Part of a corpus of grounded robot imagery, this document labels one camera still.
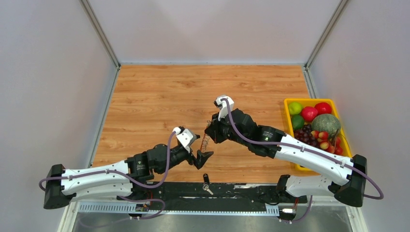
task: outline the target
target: wood grain surface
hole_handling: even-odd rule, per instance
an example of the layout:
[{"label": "wood grain surface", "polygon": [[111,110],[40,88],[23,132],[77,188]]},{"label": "wood grain surface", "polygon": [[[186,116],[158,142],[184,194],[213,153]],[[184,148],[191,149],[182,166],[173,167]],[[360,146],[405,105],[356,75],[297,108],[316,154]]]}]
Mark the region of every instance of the wood grain surface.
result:
[{"label": "wood grain surface", "polygon": [[[207,121],[219,110],[215,98],[226,94],[235,108],[257,124],[288,131],[285,98],[308,98],[300,66],[129,65],[122,66],[93,166],[124,160],[166,144],[172,129],[184,126],[203,136]],[[192,149],[199,149],[201,139]],[[262,158],[231,141],[214,144],[215,154],[197,170],[186,162],[169,171],[167,181],[276,183],[282,174],[313,175],[279,159]],[[160,180],[162,175],[155,175]]]}]

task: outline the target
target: melon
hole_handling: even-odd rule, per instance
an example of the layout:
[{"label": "melon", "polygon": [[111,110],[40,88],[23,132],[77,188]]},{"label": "melon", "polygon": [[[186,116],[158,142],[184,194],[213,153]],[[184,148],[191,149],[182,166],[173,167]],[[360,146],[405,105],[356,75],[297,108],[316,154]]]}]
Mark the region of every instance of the melon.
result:
[{"label": "melon", "polygon": [[329,137],[336,135],[337,131],[340,129],[341,125],[339,119],[331,114],[318,115],[312,121],[312,130],[326,131],[329,133]]}]

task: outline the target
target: perforated metal strip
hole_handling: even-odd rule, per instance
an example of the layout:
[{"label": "perforated metal strip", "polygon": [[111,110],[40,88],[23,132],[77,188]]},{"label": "perforated metal strip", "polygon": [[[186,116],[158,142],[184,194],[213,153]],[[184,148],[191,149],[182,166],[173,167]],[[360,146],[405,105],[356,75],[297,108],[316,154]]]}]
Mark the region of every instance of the perforated metal strip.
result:
[{"label": "perforated metal strip", "polygon": [[[149,212],[137,211],[138,207],[135,203],[113,203],[113,202],[81,202],[78,209],[79,213],[140,213],[154,214],[158,210],[150,210]],[[279,216],[279,208],[273,205],[267,205],[266,211],[261,212],[245,212],[245,211],[179,211],[179,210],[164,210],[162,214],[172,215],[239,215],[239,216]]]}]

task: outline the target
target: yellow crate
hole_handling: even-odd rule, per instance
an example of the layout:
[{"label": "yellow crate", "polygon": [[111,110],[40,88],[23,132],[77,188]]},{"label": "yellow crate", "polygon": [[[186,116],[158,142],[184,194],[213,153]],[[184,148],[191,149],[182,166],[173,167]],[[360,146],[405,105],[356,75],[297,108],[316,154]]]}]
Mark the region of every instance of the yellow crate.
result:
[{"label": "yellow crate", "polygon": [[[337,114],[337,111],[336,111],[335,104],[333,103],[331,99],[286,98],[284,101],[285,117],[286,117],[286,122],[288,124],[289,134],[292,137],[294,137],[294,134],[293,134],[293,129],[292,129],[291,115],[289,114],[289,104],[294,101],[302,104],[303,107],[306,107],[306,106],[315,107],[315,105],[320,102],[326,102],[332,107],[332,114],[340,120],[339,115]],[[347,144],[346,136],[345,136],[345,133],[343,132],[343,128],[340,130],[340,134],[338,137],[340,137],[341,139],[340,147],[343,149],[343,156],[347,156],[351,158],[351,152],[349,149],[349,145]],[[311,171],[309,168],[302,167],[297,163],[295,164],[295,168],[300,171]]]}]

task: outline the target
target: green fruit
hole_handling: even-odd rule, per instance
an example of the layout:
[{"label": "green fruit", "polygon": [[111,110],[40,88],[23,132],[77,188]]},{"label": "green fruit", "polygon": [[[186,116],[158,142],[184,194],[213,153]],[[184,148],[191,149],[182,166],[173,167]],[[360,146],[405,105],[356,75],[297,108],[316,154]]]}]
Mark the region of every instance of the green fruit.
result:
[{"label": "green fruit", "polygon": [[294,115],[291,119],[291,122],[292,122],[292,128],[294,130],[301,129],[303,125],[305,124],[305,120],[300,115]]},{"label": "green fruit", "polygon": [[331,114],[318,115],[312,121],[312,130],[326,131],[329,137],[333,137],[341,129],[340,121]]},{"label": "green fruit", "polygon": [[298,102],[292,102],[288,105],[288,108],[290,115],[298,115],[302,111],[303,106]]}]

